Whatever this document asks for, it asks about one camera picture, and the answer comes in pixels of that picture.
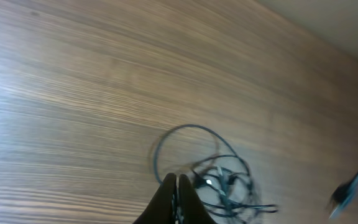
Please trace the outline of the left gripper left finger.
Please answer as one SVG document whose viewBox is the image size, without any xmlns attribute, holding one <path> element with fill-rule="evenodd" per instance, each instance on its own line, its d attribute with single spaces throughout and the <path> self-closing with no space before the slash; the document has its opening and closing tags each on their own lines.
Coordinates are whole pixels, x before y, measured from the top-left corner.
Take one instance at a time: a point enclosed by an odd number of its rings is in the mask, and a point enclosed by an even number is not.
<svg viewBox="0 0 358 224">
<path fill-rule="evenodd" d="M 134 224 L 173 224 L 176 220 L 175 202 L 177 176 L 169 173 Z"/>
</svg>

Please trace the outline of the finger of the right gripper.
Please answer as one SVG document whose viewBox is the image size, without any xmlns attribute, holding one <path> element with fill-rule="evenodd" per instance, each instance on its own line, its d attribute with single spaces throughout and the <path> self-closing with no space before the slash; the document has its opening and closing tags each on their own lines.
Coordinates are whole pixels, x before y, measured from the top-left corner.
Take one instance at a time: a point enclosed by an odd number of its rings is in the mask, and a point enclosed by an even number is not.
<svg viewBox="0 0 358 224">
<path fill-rule="evenodd" d="M 329 199 L 329 219 L 336 218 L 351 202 L 358 186 L 358 171 L 347 182 L 340 184 Z"/>
</svg>

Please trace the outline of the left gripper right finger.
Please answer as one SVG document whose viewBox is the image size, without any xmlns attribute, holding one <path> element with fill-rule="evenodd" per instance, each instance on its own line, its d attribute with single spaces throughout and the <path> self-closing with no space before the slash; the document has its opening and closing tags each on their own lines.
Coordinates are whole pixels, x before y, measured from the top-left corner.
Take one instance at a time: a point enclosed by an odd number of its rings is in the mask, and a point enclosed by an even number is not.
<svg viewBox="0 0 358 224">
<path fill-rule="evenodd" d="M 178 196 L 183 224 L 216 224 L 206 211 L 187 175 L 179 176 Z"/>
</svg>

